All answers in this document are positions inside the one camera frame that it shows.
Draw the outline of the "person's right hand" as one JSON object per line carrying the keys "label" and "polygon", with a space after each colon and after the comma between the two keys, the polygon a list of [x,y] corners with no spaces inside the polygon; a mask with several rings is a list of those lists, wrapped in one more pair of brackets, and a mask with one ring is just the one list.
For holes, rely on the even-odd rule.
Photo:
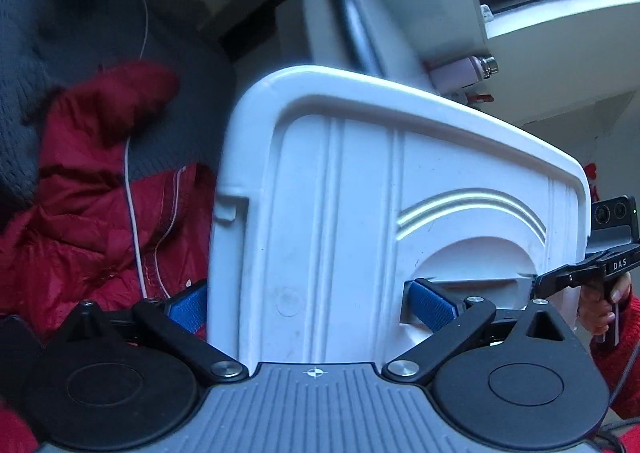
{"label": "person's right hand", "polygon": [[631,274],[624,273],[611,291],[611,301],[601,293],[596,284],[585,285],[580,291],[578,320],[592,336],[608,332],[608,327],[616,320],[613,303],[627,303],[631,293]]}

